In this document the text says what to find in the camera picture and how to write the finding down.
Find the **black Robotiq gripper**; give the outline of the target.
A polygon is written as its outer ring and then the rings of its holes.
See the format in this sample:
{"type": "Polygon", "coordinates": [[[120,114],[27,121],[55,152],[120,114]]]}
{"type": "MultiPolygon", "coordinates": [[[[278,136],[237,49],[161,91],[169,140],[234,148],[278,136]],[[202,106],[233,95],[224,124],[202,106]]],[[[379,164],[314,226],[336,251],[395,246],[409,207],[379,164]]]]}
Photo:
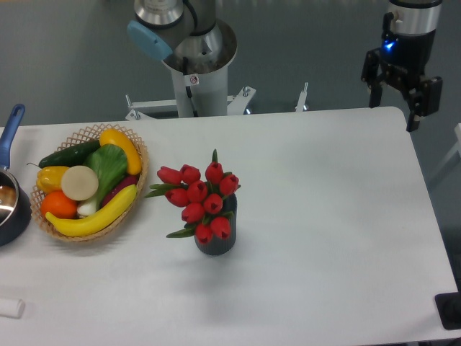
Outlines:
{"type": "Polygon", "coordinates": [[[365,54],[361,80],[370,91],[369,108],[379,107],[382,85],[408,93],[410,110],[406,130],[410,133],[419,128],[422,117],[439,110],[443,79],[435,76],[423,80],[425,67],[431,55],[436,31],[422,35],[404,35],[385,30],[380,49],[365,54]]]}

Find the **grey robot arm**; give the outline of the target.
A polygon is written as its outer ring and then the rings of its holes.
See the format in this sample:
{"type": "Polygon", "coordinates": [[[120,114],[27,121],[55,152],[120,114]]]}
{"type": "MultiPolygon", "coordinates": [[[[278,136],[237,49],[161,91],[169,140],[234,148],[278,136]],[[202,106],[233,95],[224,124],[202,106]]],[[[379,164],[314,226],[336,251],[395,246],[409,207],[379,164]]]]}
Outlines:
{"type": "MultiPolygon", "coordinates": [[[[436,34],[440,1],[391,1],[380,47],[366,53],[361,79],[378,107],[384,87],[399,91],[409,108],[407,131],[439,109],[442,78],[426,64],[436,34]]],[[[131,41],[171,72],[179,117],[243,115],[255,90],[228,95],[228,66],[236,56],[234,31],[216,17],[214,1],[136,1],[127,26],[131,41]]]]}

